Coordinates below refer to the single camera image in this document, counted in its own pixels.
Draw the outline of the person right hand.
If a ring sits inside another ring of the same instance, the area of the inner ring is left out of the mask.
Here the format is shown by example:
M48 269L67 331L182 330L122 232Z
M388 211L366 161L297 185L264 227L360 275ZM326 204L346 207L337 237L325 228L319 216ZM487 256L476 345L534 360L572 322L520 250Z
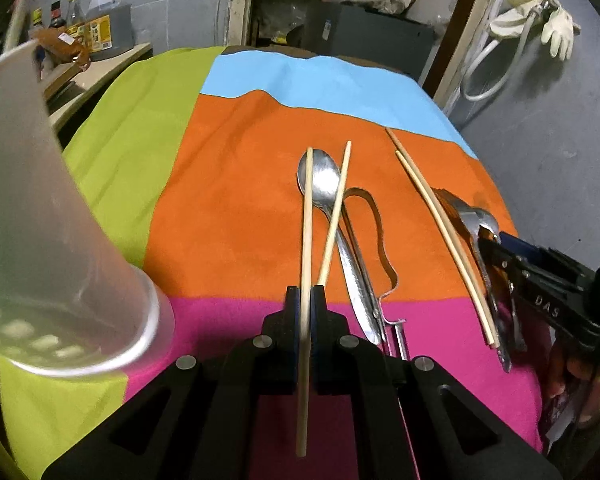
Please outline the person right hand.
M560 341L556 340L548 355L545 394L550 399L563 394L569 376L584 385L578 425L590 426L600 420L600 367L573 356Z

